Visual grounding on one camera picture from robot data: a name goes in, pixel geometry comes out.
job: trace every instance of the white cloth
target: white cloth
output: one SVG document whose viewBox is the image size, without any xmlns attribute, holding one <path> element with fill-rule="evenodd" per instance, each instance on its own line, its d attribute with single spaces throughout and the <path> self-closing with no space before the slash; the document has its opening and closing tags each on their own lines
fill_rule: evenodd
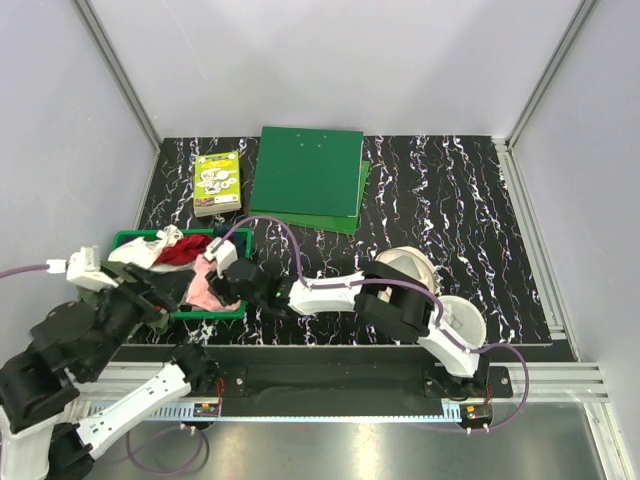
<svg viewBox="0 0 640 480">
<path fill-rule="evenodd" d="M 184 237 L 183 233 L 175 225 L 169 225 L 156 234 L 159 240 L 147 242 L 138 237 L 124 245 L 120 245 L 109 254 L 109 261 L 121 263 L 133 263 L 147 270 L 153 270 L 153 263 L 167 247 L 173 247 L 178 240 Z"/>
</svg>

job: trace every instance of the marble tabletop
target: marble tabletop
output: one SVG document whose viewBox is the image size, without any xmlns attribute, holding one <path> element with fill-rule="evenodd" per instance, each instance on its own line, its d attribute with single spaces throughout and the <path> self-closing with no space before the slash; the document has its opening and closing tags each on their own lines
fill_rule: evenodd
<svg viewBox="0 0 640 480">
<path fill-rule="evenodd" d="M 246 216 L 259 138 L 167 138 L 146 198 L 141 229 L 175 224 L 206 228 Z M 242 211 L 208 218 L 193 214 L 196 155 L 238 150 Z M 484 315 L 489 342 L 550 344 L 538 290 L 505 178 L 490 137 L 365 137 L 371 162 L 360 225 L 353 236 L 293 227 L 306 276 L 353 273 L 380 252 L 416 247 L 436 265 L 441 294 L 469 299 Z M 293 274 L 282 228 L 253 222 L 253 259 L 272 274 Z M 290 321 L 249 306 L 242 319 L 176 321 L 164 335 L 142 328 L 134 344 L 186 338 L 210 345 L 371 345 L 392 341 L 352 313 Z"/>
</svg>

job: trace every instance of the green bin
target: green bin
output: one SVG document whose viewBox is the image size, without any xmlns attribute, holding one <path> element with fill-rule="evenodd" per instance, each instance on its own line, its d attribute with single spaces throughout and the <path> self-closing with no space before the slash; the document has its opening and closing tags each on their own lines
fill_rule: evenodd
<svg viewBox="0 0 640 480">
<path fill-rule="evenodd" d="M 111 250 L 115 250 L 120 245 L 124 245 L 127 242 L 132 241 L 134 238 L 143 237 L 147 241 L 157 240 L 157 230 L 122 230 L 116 233 L 111 245 Z M 194 228 L 182 230 L 182 233 L 187 235 L 211 235 L 214 236 L 212 228 Z M 244 256 L 249 258 L 251 256 L 251 241 L 253 240 L 253 232 L 248 228 L 239 228 L 234 233 L 241 235 L 247 242 L 247 248 L 245 249 Z M 244 317 L 247 311 L 247 302 L 243 301 L 238 310 L 233 312 L 176 312 L 174 317 L 177 320 L 235 320 Z"/>
</svg>

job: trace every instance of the green folder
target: green folder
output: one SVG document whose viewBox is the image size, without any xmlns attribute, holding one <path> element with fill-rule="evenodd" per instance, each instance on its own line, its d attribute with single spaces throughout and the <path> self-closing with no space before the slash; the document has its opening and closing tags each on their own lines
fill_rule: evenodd
<svg viewBox="0 0 640 480">
<path fill-rule="evenodd" d="M 251 211 L 356 217 L 362 132 L 264 127 Z"/>
<path fill-rule="evenodd" d="M 358 196 L 360 203 L 358 204 L 358 216 L 331 217 L 327 215 L 299 215 L 295 213 L 264 212 L 260 210 L 251 210 L 251 215 L 270 215 L 291 225 L 353 235 L 358 229 L 360 205 L 362 205 L 362 198 L 364 197 L 369 166 L 369 162 L 363 161 L 360 169 L 360 193 Z"/>
</svg>

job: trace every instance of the red cloth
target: red cloth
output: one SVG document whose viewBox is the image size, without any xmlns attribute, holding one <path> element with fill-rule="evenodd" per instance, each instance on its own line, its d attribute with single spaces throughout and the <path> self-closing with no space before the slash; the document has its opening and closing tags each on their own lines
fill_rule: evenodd
<svg viewBox="0 0 640 480">
<path fill-rule="evenodd" d="M 193 262 L 196 257 L 203 253 L 213 240 L 208 235 L 187 235 L 178 240 L 173 247 L 162 250 L 160 256 L 153 262 L 154 265 L 186 265 Z"/>
</svg>

